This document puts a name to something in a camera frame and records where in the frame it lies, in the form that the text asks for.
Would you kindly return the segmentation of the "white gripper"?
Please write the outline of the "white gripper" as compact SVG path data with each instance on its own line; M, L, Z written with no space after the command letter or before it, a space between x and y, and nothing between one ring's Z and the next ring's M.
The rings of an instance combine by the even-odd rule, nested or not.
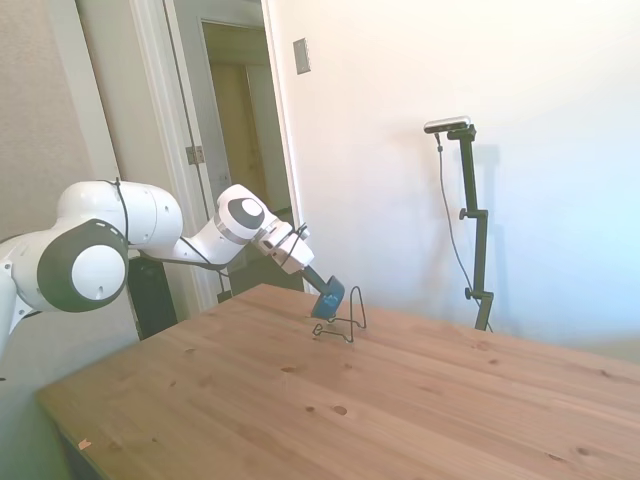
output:
M271 253L274 262L287 274L302 270L304 280L321 295L330 293L329 284L309 266L314 260L311 248L305 243L305 235L294 233L289 235Z

